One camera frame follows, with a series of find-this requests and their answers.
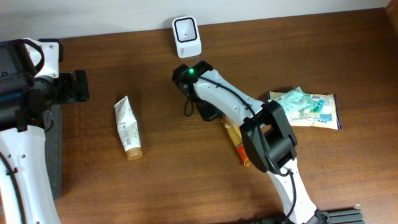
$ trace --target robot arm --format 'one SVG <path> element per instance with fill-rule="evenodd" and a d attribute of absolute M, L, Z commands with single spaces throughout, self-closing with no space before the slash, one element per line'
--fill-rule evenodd
<path fill-rule="evenodd" d="M 45 165 L 43 113 L 87 101 L 86 74 L 59 73 L 56 39 L 0 43 L 0 190 L 7 223 L 60 223 Z"/>
<path fill-rule="evenodd" d="M 297 168 L 294 150 L 297 140 L 278 103 L 273 101 L 265 105 L 263 102 L 245 95 L 224 80 L 215 69 L 204 61 L 197 63 L 192 68 L 188 68 L 186 65 L 178 67 L 174 71 L 173 80 L 181 92 L 189 100 L 195 102 L 205 121 L 211 121 L 225 114 L 240 126 L 246 154 L 259 170 L 269 175 L 282 200 L 284 213 L 292 222 L 306 223 L 315 216 L 317 208 L 310 200 Z M 242 99 L 251 106 L 256 114 L 255 118 L 243 104 Z M 260 125 L 270 124 L 270 130 L 260 136 L 256 129 L 255 119 Z M 265 149 L 260 138 L 263 138 L 265 142 Z M 267 161 L 265 150 L 274 164 L 271 165 Z M 281 176 L 276 170 L 272 170 L 272 166 L 280 173 L 290 171 L 293 175 Z"/>

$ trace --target brown cap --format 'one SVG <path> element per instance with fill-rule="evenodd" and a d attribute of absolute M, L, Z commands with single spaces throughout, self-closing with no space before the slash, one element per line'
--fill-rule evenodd
<path fill-rule="evenodd" d="M 126 151 L 126 154 L 127 154 L 128 160 L 139 159 L 142 157 L 141 147 L 134 147 L 134 148 L 128 149 Z"/>

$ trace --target gold cap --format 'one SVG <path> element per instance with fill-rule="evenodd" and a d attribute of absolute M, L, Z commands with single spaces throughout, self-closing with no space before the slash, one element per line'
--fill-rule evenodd
<path fill-rule="evenodd" d="M 134 147 L 134 148 L 128 149 L 126 151 L 126 154 L 127 154 L 128 160 L 139 159 L 142 157 L 141 147 Z"/>

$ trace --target white wall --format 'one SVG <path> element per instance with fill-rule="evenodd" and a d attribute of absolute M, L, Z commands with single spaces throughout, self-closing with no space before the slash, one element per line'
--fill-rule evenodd
<path fill-rule="evenodd" d="M 389 0 L 1 0 L 0 40 L 62 38 L 385 7 Z"/>

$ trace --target brown tabletop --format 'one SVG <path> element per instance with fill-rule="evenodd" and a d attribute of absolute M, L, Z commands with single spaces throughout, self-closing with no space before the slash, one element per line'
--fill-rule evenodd
<path fill-rule="evenodd" d="M 225 223 L 282 213 L 270 178 L 242 165 L 219 121 L 183 116 L 172 71 L 202 59 L 260 100 L 297 86 L 336 93 L 342 130 L 294 127 L 307 192 L 320 210 L 357 207 L 368 223 L 398 222 L 398 39 L 383 9 L 199 30 L 202 54 L 186 59 L 171 29 L 62 40 L 60 70 L 85 69 L 91 96 L 62 107 L 62 223 Z M 116 130 L 114 104 L 126 95 L 144 152 L 136 161 Z"/>

